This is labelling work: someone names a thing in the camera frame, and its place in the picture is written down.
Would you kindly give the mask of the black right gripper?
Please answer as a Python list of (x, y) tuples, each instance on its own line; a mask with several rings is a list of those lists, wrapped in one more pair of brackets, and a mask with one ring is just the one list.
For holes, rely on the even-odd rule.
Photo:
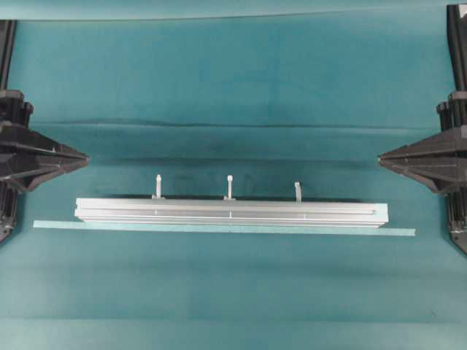
[[(464, 152), (465, 125), (442, 131), (412, 146), (385, 152), (378, 156), (378, 164), (408, 179), (414, 179), (415, 174), (432, 192), (447, 194), (466, 186), (466, 156), (461, 155)], [(396, 160), (410, 157), (416, 160), (414, 166), (405, 160)]]

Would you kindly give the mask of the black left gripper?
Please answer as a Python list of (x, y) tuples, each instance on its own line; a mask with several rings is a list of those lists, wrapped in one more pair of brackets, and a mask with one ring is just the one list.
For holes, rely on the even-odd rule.
[[(53, 155), (67, 159), (55, 169)], [(50, 174), (55, 178), (88, 164), (85, 153), (21, 125), (1, 123), (1, 180), (20, 192), (34, 190)]]

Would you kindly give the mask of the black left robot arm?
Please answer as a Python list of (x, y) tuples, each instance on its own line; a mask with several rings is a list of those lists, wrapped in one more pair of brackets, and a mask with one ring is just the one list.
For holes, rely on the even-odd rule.
[(76, 171), (89, 157), (29, 128), (34, 106), (19, 90), (1, 91), (1, 240), (17, 221), (18, 198), (40, 184)]

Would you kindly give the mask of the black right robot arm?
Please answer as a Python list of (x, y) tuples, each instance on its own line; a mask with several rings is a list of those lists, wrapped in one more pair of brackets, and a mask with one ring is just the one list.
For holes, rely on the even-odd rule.
[(450, 238), (466, 249), (466, 92), (451, 93), (436, 111), (439, 133), (386, 152), (378, 163), (444, 196)]

